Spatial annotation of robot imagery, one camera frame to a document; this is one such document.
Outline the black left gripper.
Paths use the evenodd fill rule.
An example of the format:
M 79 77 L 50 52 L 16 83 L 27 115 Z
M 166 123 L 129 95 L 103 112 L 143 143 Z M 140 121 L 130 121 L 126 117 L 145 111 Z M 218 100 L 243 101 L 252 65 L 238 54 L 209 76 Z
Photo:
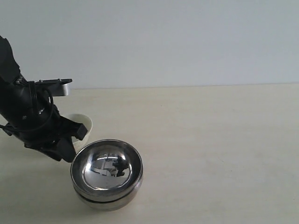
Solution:
M 83 140 L 87 128 L 59 114 L 47 88 L 34 81 L 4 83 L 4 131 L 33 149 L 56 160 L 71 163 L 76 156 L 71 137 Z

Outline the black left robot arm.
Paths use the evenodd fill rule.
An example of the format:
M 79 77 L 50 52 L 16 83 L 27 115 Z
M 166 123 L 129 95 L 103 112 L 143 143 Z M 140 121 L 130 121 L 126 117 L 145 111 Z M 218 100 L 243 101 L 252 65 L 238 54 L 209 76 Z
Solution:
M 21 74 L 6 38 L 0 39 L 0 114 L 7 121 L 1 129 L 56 161 L 72 162 L 72 142 L 82 140 L 87 128 L 60 115 L 54 97 L 67 96 L 72 79 L 28 81 Z

